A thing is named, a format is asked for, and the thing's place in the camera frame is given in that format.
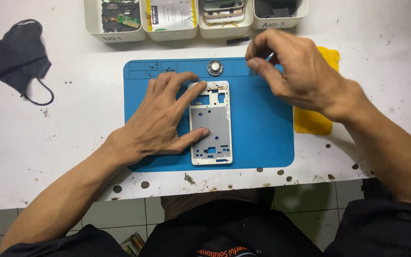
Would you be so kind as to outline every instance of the plastic bin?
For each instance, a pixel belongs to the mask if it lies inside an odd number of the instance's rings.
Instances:
[[[245,0],[245,17],[242,22],[238,24],[238,27],[233,25],[214,25],[207,26],[204,22],[204,12],[202,9],[202,0],[197,0],[198,2],[198,13],[199,13],[199,32],[203,38],[228,38],[228,37],[243,37],[248,31],[253,22],[254,12],[253,12],[253,0]]]
[[[102,29],[102,1],[83,0],[85,28],[88,33],[104,43],[141,41],[145,39],[142,25],[136,31],[104,33]]]
[[[255,9],[255,3],[252,0],[253,10]],[[297,10],[293,17],[287,18],[267,18],[261,19],[256,17],[253,11],[253,23],[252,27],[255,29],[268,29],[268,28],[291,28],[296,26],[307,13],[309,13],[308,0],[297,0]]]
[[[140,0],[141,3],[141,21],[144,31],[151,37],[154,41],[168,41],[168,40],[179,40],[179,39],[190,39],[196,37],[198,32],[198,2],[193,0],[195,3],[195,15],[196,24],[194,28],[185,30],[163,30],[163,31],[148,31],[148,20],[146,17],[147,12],[147,1]]]

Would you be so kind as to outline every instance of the pants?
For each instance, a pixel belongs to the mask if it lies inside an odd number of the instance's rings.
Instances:
[[[256,203],[262,208],[270,209],[272,207],[272,201],[274,200],[274,188],[252,188],[162,196],[161,206],[164,209],[164,221],[174,219],[180,214],[204,203],[222,199]]]

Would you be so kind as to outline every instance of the left hand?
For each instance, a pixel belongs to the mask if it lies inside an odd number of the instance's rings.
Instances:
[[[197,80],[192,72],[161,73],[148,81],[147,92],[139,108],[126,124],[107,138],[103,147],[111,150],[119,165],[131,165],[147,155],[179,154],[207,136],[207,128],[197,128],[179,137],[177,125],[185,109],[207,86],[197,83],[176,101],[182,83]]]

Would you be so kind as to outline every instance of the dirt spot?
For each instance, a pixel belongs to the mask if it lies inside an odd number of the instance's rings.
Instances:
[[[188,183],[190,183],[190,185],[195,185],[196,182],[193,180],[193,178],[191,178],[190,176],[186,175],[185,173],[185,181],[187,181]]]
[[[150,183],[148,183],[147,181],[144,181],[144,182],[141,183],[141,187],[142,187],[143,189],[146,189],[146,188],[148,188],[149,186],[150,186]]]
[[[122,191],[122,187],[120,186],[114,186],[114,192],[115,193],[120,193]]]

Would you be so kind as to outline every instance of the forearm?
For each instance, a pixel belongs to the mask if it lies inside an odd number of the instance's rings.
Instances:
[[[365,99],[343,122],[375,175],[399,201],[411,202],[411,135]]]
[[[100,147],[40,193],[10,226],[1,251],[60,237],[76,225],[119,168]]]

